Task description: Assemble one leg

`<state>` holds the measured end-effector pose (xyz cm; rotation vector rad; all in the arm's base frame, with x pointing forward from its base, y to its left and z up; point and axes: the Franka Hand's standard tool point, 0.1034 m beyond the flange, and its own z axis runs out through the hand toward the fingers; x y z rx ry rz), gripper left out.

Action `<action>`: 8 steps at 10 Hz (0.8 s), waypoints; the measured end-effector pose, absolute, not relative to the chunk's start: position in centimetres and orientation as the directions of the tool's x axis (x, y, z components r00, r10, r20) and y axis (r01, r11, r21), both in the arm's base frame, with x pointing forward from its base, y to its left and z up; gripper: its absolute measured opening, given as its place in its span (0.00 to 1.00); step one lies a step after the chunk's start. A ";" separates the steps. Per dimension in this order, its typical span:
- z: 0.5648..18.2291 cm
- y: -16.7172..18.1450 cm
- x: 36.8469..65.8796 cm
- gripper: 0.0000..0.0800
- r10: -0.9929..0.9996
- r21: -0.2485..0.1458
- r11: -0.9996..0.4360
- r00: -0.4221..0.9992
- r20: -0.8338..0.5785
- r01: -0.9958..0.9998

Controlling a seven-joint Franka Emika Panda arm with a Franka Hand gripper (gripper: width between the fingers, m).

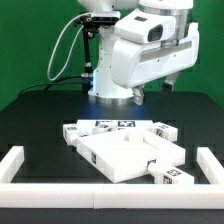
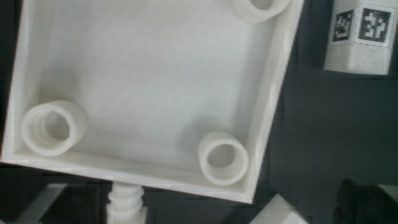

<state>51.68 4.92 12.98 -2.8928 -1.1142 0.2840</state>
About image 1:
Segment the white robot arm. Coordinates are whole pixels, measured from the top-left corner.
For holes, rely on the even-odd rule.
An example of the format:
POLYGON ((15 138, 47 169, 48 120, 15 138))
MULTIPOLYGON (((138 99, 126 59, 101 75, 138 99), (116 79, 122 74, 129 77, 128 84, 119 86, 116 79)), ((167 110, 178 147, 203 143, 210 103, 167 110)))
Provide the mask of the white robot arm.
POLYGON ((193 66, 199 48, 194 0, 78 0, 100 33, 99 61, 89 98, 121 104, 144 101, 144 84, 193 66))

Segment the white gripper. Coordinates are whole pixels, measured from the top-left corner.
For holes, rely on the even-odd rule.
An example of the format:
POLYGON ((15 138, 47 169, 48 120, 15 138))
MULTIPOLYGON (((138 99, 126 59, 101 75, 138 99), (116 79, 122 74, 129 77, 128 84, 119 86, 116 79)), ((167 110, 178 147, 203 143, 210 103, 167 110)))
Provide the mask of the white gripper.
POLYGON ((112 53, 112 81, 123 88, 133 88, 134 103, 142 105, 142 84, 167 76, 162 91, 172 92, 179 76, 176 72, 196 63, 198 48, 199 31, 196 22, 190 24, 187 37, 181 39, 176 47, 162 48, 159 42, 140 45, 119 39, 112 53))

